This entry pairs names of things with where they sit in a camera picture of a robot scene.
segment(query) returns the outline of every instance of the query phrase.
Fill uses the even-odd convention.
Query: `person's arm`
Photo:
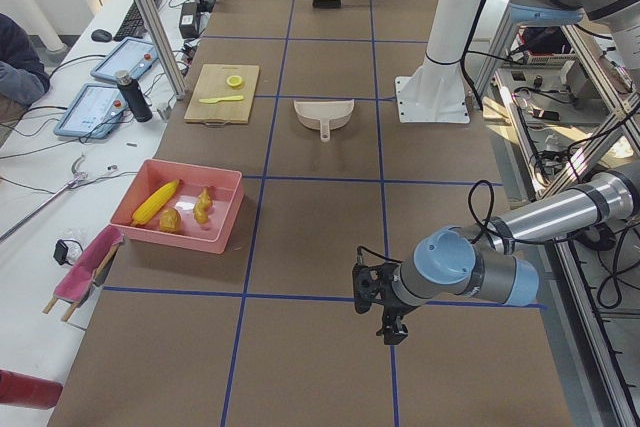
[[[45,94],[37,75],[0,61],[0,94],[28,106]]]
[[[49,76],[29,36],[13,20],[0,14],[0,94],[29,106],[47,90]]]

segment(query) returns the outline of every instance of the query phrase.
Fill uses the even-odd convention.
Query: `dustpan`
[[[353,113],[354,101],[334,100],[329,102],[293,101],[298,120],[309,129],[320,131],[320,140],[329,142],[331,131],[344,127]]]

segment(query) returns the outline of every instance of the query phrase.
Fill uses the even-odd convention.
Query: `computer mouse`
[[[111,32],[104,29],[97,29],[91,32],[91,40],[95,42],[111,42],[113,40],[113,36],[111,35]]]

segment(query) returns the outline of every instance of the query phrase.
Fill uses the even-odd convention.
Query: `pink tray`
[[[160,186],[175,179],[181,180],[180,187],[163,209],[173,207],[178,210],[182,217],[180,233],[160,232],[160,213],[145,226],[131,227],[131,214],[140,204]],[[213,206],[208,212],[209,221],[199,225],[193,218],[193,206],[204,187],[209,190]],[[142,164],[124,194],[111,217],[111,225],[130,239],[221,254],[229,240],[243,196],[241,172],[149,159]]]

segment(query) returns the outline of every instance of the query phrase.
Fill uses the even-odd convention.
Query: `yellow knife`
[[[201,104],[217,104],[218,102],[238,102],[244,100],[244,95],[229,95],[227,97],[211,97],[209,99],[198,99]]]

